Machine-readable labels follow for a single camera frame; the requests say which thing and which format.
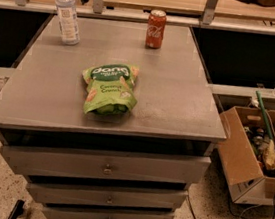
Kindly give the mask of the clear plastic water bottle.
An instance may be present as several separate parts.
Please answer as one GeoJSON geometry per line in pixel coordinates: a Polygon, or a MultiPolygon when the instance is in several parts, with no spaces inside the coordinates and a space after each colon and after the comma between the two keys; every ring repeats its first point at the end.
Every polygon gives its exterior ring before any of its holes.
{"type": "Polygon", "coordinates": [[[55,0],[61,39],[66,45],[75,45],[80,41],[75,0],[55,0]]]}

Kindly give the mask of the grey drawer cabinet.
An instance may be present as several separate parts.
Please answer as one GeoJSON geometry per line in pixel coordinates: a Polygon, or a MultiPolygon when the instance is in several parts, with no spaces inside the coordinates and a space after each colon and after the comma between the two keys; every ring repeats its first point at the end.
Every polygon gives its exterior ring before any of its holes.
{"type": "MultiPolygon", "coordinates": [[[[142,23],[81,18],[80,41],[66,46],[48,22],[0,91],[2,146],[104,150],[209,157],[224,137],[193,34],[169,26],[160,49],[145,44],[142,23]],[[113,63],[139,67],[137,104],[124,115],[85,114],[82,72],[113,63]]],[[[140,187],[182,191],[190,184],[102,178],[26,176],[27,183],[140,187]]],[[[169,208],[42,204],[47,208],[161,210],[169,208]]]]}

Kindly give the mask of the green snack bag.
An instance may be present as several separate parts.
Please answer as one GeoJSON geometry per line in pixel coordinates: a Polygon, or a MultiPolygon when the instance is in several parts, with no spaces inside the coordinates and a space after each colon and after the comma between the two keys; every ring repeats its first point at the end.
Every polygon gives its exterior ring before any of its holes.
{"type": "Polygon", "coordinates": [[[84,113],[117,115],[134,109],[137,99],[133,88],[138,71],[138,67],[125,64],[84,69],[82,77],[87,84],[84,113]]]}

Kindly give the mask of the top grey drawer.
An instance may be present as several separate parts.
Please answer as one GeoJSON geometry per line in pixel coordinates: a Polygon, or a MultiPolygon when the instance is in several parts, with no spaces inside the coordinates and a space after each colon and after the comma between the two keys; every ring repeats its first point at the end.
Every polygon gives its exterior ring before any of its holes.
{"type": "Polygon", "coordinates": [[[2,146],[1,155],[14,173],[26,176],[102,178],[197,183],[209,157],[127,153],[120,151],[2,146]]]}

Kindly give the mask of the grey drawer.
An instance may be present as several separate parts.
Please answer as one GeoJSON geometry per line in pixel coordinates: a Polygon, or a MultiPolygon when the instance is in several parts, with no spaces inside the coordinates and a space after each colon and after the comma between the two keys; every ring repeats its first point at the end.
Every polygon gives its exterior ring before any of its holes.
{"type": "Polygon", "coordinates": [[[26,176],[102,178],[197,183],[209,157],[127,153],[120,151],[2,146],[1,155],[14,173],[26,176]]]}
{"type": "Polygon", "coordinates": [[[174,219],[174,213],[162,210],[47,208],[42,213],[47,219],[174,219]]]}
{"type": "Polygon", "coordinates": [[[185,190],[148,189],[140,187],[110,187],[29,183],[26,190],[42,204],[85,206],[116,206],[146,208],[179,208],[188,193],[185,190]]]}

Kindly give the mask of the orange soda can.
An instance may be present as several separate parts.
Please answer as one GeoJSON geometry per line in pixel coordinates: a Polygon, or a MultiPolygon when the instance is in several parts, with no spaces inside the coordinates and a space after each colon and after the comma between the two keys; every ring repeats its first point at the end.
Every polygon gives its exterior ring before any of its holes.
{"type": "Polygon", "coordinates": [[[159,9],[152,10],[148,18],[145,44],[149,48],[160,48],[163,42],[166,13],[159,9]]]}

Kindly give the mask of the bottom grey drawer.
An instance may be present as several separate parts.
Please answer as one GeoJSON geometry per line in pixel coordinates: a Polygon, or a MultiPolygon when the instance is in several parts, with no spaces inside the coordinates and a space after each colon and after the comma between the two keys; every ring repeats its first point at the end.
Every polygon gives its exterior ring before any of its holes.
{"type": "Polygon", "coordinates": [[[162,210],[47,208],[42,213],[47,219],[174,219],[174,213],[162,210]]]}

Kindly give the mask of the middle grey drawer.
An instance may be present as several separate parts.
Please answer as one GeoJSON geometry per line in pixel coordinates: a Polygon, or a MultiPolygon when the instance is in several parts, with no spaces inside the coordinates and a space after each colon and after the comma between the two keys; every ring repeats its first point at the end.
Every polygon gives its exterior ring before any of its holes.
{"type": "Polygon", "coordinates": [[[148,189],[140,187],[110,187],[29,183],[26,190],[42,204],[85,206],[116,206],[146,208],[179,208],[188,193],[185,190],[148,189]]]}

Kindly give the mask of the cardboard box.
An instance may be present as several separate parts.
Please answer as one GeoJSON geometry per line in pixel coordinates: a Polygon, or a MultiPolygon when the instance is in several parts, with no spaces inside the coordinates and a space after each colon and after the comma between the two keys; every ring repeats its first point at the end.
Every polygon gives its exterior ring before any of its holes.
{"type": "MultiPolygon", "coordinates": [[[[268,111],[275,133],[275,110],[268,111]]],[[[264,127],[261,111],[232,107],[220,115],[228,138],[217,146],[227,186],[234,203],[275,204],[275,178],[264,175],[245,127],[264,127]]]]}

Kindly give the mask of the green handled brush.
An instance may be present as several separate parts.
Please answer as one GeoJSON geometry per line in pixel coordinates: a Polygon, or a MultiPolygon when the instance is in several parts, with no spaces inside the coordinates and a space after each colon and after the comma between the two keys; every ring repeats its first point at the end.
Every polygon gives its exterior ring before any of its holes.
{"type": "Polygon", "coordinates": [[[264,168],[267,171],[275,171],[275,144],[273,139],[273,133],[271,129],[271,125],[267,116],[266,108],[264,106],[264,102],[262,100],[262,96],[259,90],[256,91],[256,97],[258,99],[258,104],[261,109],[261,114],[263,116],[263,121],[265,123],[265,128],[267,131],[267,136],[269,137],[269,143],[268,146],[263,150],[263,162],[264,162],[264,168]]]}

